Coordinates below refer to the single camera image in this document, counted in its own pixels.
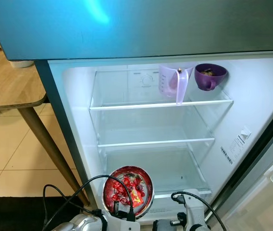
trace black mat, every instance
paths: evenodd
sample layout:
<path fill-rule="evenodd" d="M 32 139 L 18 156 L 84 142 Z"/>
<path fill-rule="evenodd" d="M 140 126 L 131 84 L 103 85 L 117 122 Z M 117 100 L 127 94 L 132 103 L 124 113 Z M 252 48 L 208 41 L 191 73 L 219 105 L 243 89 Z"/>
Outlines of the black mat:
<path fill-rule="evenodd" d="M 47 197 L 49 218 L 64 203 L 62 197 Z M 82 206 L 78 198 L 75 204 Z M 68 204 L 49 225 L 52 230 L 60 223 L 71 220 L 79 209 Z M 0 197 L 0 231 L 40 231 L 44 221 L 42 197 Z"/>

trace wooden table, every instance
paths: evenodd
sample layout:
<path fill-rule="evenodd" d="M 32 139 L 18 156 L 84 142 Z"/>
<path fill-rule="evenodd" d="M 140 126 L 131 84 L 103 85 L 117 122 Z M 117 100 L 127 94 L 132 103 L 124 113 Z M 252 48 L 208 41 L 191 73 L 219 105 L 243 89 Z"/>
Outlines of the wooden table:
<path fill-rule="evenodd" d="M 46 92 L 34 65 L 26 68 L 13 68 L 0 49 L 0 109 L 17 108 L 42 144 L 58 170 L 74 191 L 80 188 L 64 156 L 40 120 L 34 106 L 44 102 Z M 85 194 L 80 199 L 88 206 Z"/>

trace food in cup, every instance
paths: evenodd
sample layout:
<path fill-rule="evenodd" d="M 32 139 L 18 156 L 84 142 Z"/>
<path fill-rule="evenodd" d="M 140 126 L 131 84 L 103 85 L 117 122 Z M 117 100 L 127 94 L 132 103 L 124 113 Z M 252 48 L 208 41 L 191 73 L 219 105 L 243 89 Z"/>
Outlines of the food in cup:
<path fill-rule="evenodd" d="M 205 71 L 202 71 L 201 73 L 206 76 L 215 76 L 215 74 L 213 73 L 213 71 L 211 69 L 207 69 Z"/>

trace measuring cup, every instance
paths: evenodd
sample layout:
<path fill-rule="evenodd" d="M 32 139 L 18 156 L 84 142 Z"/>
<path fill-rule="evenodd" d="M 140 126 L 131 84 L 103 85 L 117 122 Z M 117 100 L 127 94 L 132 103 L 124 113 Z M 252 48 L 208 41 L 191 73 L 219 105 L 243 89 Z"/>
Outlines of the measuring cup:
<path fill-rule="evenodd" d="M 159 91 L 161 94 L 174 98 L 176 103 L 182 104 L 188 86 L 189 76 L 192 73 L 194 66 L 185 68 L 173 69 L 159 66 Z"/>

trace temperature dial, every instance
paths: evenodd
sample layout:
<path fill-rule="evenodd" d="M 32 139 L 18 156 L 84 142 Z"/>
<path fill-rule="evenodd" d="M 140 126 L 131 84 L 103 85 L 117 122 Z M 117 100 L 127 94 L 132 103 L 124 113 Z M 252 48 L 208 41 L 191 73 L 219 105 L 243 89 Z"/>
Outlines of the temperature dial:
<path fill-rule="evenodd" d="M 151 83 L 152 83 L 152 76 L 150 76 L 150 75 L 145 75 L 145 76 L 143 76 L 143 78 L 142 78 L 142 83 L 143 83 L 145 86 L 151 85 Z"/>

